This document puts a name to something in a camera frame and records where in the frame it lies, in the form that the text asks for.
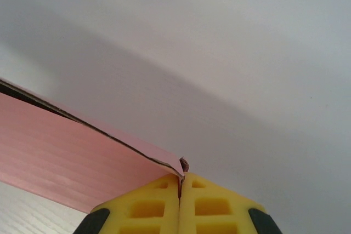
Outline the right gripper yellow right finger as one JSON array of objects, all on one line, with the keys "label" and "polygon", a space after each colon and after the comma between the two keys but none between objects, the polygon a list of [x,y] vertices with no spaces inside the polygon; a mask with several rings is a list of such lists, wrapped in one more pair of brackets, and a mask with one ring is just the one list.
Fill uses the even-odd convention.
[{"label": "right gripper yellow right finger", "polygon": [[179,234],[283,234],[259,203],[186,173],[179,207]]}]

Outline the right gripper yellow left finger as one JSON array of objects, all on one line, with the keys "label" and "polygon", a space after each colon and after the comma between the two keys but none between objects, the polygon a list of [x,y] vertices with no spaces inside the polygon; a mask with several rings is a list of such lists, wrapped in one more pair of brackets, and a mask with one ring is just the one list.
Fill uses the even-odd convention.
[{"label": "right gripper yellow left finger", "polygon": [[169,174],[96,206],[75,234],[178,234],[178,177]]}]

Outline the pink paper box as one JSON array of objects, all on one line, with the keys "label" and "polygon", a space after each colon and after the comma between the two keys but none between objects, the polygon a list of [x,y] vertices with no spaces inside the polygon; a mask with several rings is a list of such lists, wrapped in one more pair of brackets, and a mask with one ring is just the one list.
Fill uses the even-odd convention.
[{"label": "pink paper box", "polygon": [[166,174],[176,155],[0,77],[0,182],[88,212]]}]

